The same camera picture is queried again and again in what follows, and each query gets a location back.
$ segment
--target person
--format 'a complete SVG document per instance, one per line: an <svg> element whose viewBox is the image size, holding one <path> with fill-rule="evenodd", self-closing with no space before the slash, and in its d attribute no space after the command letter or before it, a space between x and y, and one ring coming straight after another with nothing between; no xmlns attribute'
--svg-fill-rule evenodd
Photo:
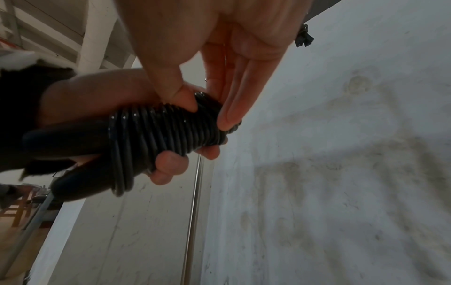
<svg viewBox="0 0 451 285"><path fill-rule="evenodd" d="M196 111L194 92L200 88L183 81L179 66L199 51L206 70L206 93L223 104L218 127L230 129L257 100L296 37L311 2L115 0L144 69L74 77L71 70L61 69L55 76L54 71L41 70L43 67L35 64L31 68L38 68L33 69L35 73L29 76L28 67L27 76L14 80L6 79L12 73L3 70L0 124L4 133L13 135L0 143L0 154L15 157L17 163L0 164L0 172L31 163L18 145L21 135L35 127L105 115L132 103L163 101ZM49 72L54 77L36 76L36 72ZM25 114L22 117L16 113L20 109ZM18 122L10 124L11 118L18 118ZM198 153L215 159L219 146L205 147ZM89 159L76 160L84 163ZM163 152L150 179L164 185L185 172L188 163L186 157Z"/></svg>

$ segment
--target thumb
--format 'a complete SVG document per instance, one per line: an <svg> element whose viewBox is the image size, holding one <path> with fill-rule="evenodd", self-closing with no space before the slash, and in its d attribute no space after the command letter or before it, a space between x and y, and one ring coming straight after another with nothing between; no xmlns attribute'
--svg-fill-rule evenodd
<svg viewBox="0 0 451 285"><path fill-rule="evenodd" d="M179 66L144 66L149 80L162 101L180 106L190 112L197 111L194 91L185 84Z"/></svg>

